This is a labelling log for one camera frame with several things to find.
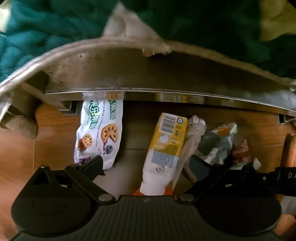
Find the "crumpled white tissue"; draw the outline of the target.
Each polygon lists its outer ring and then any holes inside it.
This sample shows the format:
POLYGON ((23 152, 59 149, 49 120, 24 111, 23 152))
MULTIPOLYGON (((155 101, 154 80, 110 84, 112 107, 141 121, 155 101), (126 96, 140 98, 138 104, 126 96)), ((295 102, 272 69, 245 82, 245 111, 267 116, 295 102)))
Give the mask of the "crumpled white tissue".
POLYGON ((175 175, 172 181, 172 188, 174 189, 180 178, 185 163, 190 159, 192 154, 196 151, 202 136, 206 132, 206 123, 202 118, 193 115, 189 120, 186 128, 185 142, 181 155, 179 157, 175 175))

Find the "teal white chevron blanket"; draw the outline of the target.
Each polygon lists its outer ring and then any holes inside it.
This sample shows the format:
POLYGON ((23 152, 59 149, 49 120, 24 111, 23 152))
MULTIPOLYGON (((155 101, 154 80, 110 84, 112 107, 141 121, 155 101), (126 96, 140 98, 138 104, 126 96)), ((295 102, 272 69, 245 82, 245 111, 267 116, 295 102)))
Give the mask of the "teal white chevron blanket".
POLYGON ((195 45, 295 79, 295 1, 1 1, 1 80, 105 36, 195 45))

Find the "grey crumpled wrapper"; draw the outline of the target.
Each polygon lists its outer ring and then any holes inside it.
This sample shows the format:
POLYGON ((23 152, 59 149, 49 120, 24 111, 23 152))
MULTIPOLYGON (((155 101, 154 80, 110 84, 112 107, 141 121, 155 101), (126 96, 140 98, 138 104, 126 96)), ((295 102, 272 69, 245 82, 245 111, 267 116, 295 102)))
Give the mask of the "grey crumpled wrapper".
POLYGON ((196 155, 210 165, 223 165, 233 147, 236 133, 236 123, 229 123, 208 131, 201 138, 196 155))

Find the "white round stool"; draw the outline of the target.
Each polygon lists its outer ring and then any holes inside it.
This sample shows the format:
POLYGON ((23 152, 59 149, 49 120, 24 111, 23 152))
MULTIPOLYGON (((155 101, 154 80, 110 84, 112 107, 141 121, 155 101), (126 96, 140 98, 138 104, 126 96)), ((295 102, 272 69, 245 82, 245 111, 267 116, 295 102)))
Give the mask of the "white round stool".
POLYGON ((295 120, 295 80, 215 51, 161 39, 103 37, 36 57, 1 83, 1 116, 42 101, 76 114, 87 98, 226 106, 295 120))

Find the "yellow white drink carton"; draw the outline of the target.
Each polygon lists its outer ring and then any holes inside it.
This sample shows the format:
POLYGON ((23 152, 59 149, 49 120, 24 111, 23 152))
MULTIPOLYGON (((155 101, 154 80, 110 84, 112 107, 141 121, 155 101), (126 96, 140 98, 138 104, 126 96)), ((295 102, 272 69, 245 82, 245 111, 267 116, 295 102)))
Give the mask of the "yellow white drink carton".
POLYGON ((140 193, 164 195, 171 184, 183 149, 188 119, 162 113, 145 158, 140 193))

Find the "white snack wrapper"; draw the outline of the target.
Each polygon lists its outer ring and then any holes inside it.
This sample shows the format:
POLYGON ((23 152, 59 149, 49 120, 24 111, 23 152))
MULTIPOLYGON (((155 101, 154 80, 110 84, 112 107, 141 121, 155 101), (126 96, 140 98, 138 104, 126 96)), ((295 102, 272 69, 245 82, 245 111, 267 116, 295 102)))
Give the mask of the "white snack wrapper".
POLYGON ((82 165, 99 155, 102 169, 110 169, 120 146, 122 116, 122 97, 84 97, 80 126, 76 131, 74 163, 82 165))

